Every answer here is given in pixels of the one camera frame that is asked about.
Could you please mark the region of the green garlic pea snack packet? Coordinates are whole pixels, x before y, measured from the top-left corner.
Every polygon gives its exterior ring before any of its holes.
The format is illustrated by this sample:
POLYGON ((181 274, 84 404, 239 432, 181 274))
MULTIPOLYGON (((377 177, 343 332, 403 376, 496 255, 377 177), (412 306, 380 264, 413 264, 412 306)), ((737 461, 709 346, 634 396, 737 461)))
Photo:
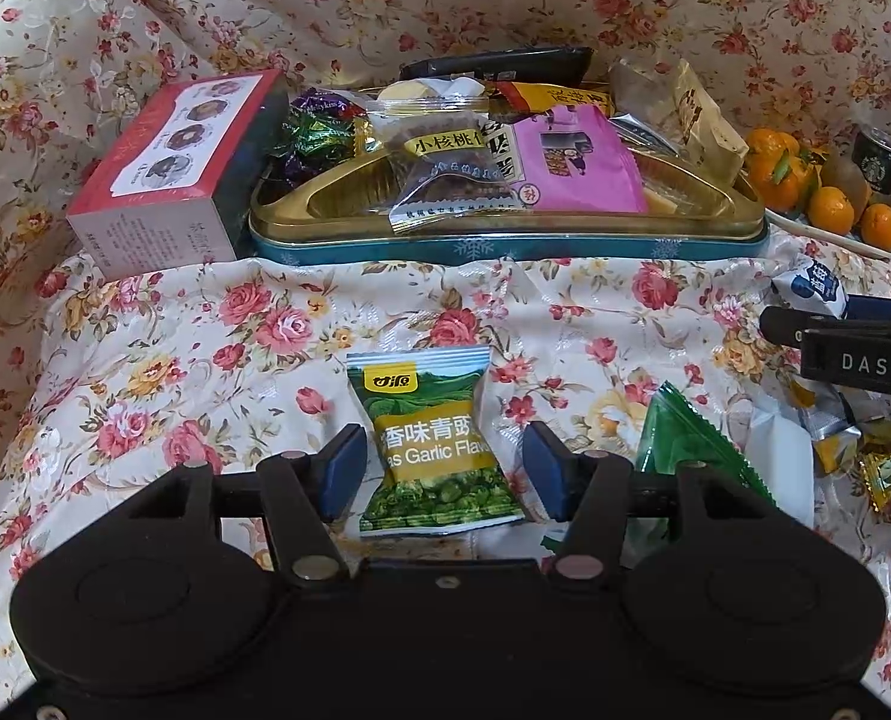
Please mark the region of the green garlic pea snack packet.
POLYGON ((523 518, 476 424, 476 389, 490 360, 486 346, 347 358, 383 468, 359 518, 362 536, 448 536, 523 518))

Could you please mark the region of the blue white small snack packet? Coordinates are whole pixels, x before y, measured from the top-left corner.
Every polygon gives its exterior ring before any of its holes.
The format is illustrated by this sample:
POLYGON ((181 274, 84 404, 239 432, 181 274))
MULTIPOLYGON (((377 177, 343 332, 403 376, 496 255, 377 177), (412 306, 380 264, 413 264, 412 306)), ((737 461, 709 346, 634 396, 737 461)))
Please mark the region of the blue white small snack packet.
POLYGON ((798 257, 772 280, 772 289, 790 309, 842 319, 847 294, 836 273, 813 257, 798 257))

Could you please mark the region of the silver yellow snack wrapper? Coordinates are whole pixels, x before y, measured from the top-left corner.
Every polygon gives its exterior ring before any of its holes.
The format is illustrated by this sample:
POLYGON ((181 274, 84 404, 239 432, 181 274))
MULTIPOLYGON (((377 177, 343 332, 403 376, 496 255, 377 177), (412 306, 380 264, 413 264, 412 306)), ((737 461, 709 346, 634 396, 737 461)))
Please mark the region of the silver yellow snack wrapper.
POLYGON ((841 392, 827 383, 794 377, 788 394, 800 424, 811 439, 816 473, 829 476, 849 465, 862 434, 841 392))

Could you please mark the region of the mandarin orange front right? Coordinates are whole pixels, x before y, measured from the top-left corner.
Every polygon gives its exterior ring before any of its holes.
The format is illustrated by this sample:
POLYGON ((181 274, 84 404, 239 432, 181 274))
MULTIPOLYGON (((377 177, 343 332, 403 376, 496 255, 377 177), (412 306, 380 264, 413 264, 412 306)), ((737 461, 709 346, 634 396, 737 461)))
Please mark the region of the mandarin orange front right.
POLYGON ((891 206, 870 203, 860 218, 859 231, 866 244, 891 252, 891 206))

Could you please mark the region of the gold foil candy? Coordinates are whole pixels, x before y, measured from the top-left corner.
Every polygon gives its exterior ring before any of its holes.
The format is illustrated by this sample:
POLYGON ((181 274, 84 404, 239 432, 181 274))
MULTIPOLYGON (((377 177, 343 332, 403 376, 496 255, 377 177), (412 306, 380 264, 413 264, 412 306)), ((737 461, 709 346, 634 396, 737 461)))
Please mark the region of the gold foil candy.
POLYGON ((873 511, 883 514, 891 505, 891 418, 867 419, 859 429, 860 479, 873 511))

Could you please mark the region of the brown kiwi fruit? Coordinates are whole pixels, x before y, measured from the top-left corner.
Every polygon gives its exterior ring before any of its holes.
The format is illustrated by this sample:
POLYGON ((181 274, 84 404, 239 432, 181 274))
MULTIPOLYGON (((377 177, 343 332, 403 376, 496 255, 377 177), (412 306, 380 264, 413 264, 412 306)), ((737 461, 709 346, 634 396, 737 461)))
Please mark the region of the brown kiwi fruit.
POLYGON ((829 156, 821 167, 821 181, 824 185, 838 188, 852 205, 854 223, 858 223, 862 213, 872 198, 872 187, 854 161, 847 156, 829 156))

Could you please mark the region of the black starbucks can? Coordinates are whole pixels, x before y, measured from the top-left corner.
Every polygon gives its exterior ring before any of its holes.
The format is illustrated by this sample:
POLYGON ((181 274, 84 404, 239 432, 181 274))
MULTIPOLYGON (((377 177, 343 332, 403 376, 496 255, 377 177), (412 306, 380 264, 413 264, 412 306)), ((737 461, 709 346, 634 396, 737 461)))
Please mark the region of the black starbucks can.
POLYGON ((891 195, 891 138, 883 130, 862 125, 855 133, 852 161, 873 192, 891 195))

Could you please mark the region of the floral sofa cover cloth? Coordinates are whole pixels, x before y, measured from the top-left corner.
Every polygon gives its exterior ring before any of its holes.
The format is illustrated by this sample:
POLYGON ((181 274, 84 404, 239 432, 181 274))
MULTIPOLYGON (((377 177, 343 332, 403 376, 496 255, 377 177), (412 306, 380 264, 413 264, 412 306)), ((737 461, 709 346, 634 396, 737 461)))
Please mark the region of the floral sofa cover cloth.
POLYGON ((164 83, 274 68, 290 91, 383 85, 521 44, 660 78, 688 62, 738 127, 891 130, 891 0, 0 0, 0 706, 30 679, 8 622, 19 577, 172 465, 318 449, 358 414, 349 349, 489 346, 481 422, 504 465, 532 419, 632 454, 667 382, 746 437, 759 390, 797 369, 758 314, 798 260, 891 296, 891 262, 784 231, 731 262, 515 265, 467 242, 460 268, 247 260, 115 283, 64 221, 164 83))

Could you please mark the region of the beige paper snack packet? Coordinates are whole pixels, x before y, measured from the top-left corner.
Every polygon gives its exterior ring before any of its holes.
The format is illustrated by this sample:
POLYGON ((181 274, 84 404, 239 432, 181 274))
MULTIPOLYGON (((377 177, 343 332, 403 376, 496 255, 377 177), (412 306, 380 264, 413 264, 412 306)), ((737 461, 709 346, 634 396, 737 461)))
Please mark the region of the beige paper snack packet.
POLYGON ((749 146, 688 60, 674 60, 667 71, 619 60, 610 85, 619 114, 632 115, 716 181, 735 184, 749 146))

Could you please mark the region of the pink snack packet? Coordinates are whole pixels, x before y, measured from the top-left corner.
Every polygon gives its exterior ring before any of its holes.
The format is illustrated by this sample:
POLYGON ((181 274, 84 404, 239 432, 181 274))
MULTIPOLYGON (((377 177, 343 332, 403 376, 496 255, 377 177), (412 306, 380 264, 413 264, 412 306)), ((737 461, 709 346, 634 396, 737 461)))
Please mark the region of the pink snack packet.
POLYGON ((595 104, 557 106, 510 125, 510 188, 539 213, 649 210, 639 167, 595 104))

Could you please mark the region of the gold teal tin tray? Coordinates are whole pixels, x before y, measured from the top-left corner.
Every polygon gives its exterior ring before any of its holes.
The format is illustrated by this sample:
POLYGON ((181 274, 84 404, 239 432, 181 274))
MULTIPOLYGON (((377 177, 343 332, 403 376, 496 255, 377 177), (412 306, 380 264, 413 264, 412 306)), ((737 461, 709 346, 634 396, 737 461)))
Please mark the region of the gold teal tin tray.
MULTIPOLYGON (((358 96, 367 110, 377 99, 358 96)), ((510 125, 532 114, 500 109, 494 99, 484 127, 489 148, 507 181, 514 174, 510 125)), ((283 263, 356 260, 425 260, 463 263, 489 255, 543 257, 685 257, 715 259, 744 254, 763 242, 764 211, 744 188, 725 185, 680 158, 657 133, 629 115, 608 117, 639 167, 649 210, 626 213, 539 213, 520 210, 443 220, 397 234, 386 202, 397 179, 369 119, 364 151, 284 192, 265 171, 251 195, 250 232, 258 254, 283 263)))

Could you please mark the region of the black remote control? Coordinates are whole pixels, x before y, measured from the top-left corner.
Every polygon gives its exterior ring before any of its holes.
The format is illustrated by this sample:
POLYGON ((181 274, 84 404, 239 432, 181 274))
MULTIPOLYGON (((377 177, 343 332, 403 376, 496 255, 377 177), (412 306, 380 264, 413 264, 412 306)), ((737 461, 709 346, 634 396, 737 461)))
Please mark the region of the black remote control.
POLYGON ((419 60, 400 70, 402 80, 473 76, 489 82, 577 86, 592 65, 593 50, 580 46, 525 47, 486 54, 419 60))

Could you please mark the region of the purple green foil candies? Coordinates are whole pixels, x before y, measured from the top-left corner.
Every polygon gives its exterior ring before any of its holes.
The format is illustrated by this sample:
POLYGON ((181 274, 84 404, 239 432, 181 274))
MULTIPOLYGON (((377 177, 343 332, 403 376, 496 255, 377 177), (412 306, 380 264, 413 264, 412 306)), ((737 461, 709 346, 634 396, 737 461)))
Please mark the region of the purple green foil candies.
POLYGON ((367 110, 340 93, 310 88, 299 94, 269 150, 271 174, 290 192, 364 151, 367 110))

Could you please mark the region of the clear walnut snack packet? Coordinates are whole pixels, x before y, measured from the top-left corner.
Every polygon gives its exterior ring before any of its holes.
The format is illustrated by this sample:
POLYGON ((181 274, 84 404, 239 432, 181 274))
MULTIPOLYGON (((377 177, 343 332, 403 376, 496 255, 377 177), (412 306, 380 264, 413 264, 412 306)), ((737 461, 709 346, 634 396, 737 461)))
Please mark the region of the clear walnut snack packet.
POLYGON ((520 210, 489 148, 488 108, 460 98, 382 103, 369 114, 398 193, 386 202, 397 234, 443 220, 520 210))

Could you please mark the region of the white round candy packet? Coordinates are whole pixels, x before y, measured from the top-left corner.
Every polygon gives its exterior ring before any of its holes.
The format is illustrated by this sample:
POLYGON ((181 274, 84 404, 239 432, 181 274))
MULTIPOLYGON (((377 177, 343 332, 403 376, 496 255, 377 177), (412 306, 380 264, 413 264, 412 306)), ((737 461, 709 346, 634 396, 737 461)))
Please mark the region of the white round candy packet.
POLYGON ((383 88, 377 101, 385 107, 475 107, 486 99, 486 88, 471 76, 411 78, 383 88))

